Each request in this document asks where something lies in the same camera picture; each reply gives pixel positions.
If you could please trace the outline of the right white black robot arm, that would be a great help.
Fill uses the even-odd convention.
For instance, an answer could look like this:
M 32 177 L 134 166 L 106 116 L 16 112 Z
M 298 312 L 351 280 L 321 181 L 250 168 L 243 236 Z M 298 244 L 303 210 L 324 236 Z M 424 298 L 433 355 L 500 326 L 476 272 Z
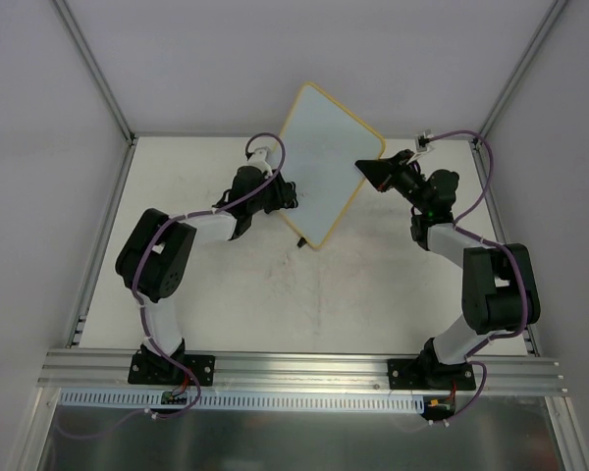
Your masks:
M 459 376 L 470 358 L 493 340 L 518 336 L 540 316 L 528 249 L 499 244 L 460 227 L 453 213 L 459 175 L 437 170 L 424 176 L 412 151 L 391 158 L 358 160 L 358 171 L 379 192 L 397 191 L 411 205 L 410 234 L 422 249 L 462 271 L 461 313 L 395 378 L 441 388 Z

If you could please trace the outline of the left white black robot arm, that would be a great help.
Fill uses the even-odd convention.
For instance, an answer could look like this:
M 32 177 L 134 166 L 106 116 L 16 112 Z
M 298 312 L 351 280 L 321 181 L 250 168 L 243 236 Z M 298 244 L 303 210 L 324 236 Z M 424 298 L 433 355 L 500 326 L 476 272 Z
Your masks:
M 187 378 L 185 340 L 172 296 L 182 283 L 190 253 L 206 243 L 241 237 L 258 212 L 297 205 L 295 184 L 281 173 L 243 166 L 209 211 L 171 217 L 150 208 L 141 215 L 115 263 L 138 305 L 144 334 L 132 359 L 131 384 L 173 385 Z

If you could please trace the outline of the yellow framed whiteboard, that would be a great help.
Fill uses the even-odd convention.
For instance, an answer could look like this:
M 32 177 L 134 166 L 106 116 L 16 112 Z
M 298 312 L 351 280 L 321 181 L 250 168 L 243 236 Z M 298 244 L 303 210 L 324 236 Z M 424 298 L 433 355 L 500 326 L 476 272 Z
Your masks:
M 319 249 L 364 183 L 359 160 L 378 160 L 384 137 L 313 82 L 299 89 L 280 132 L 286 148 L 281 174 L 295 183 L 298 206 L 284 219 Z

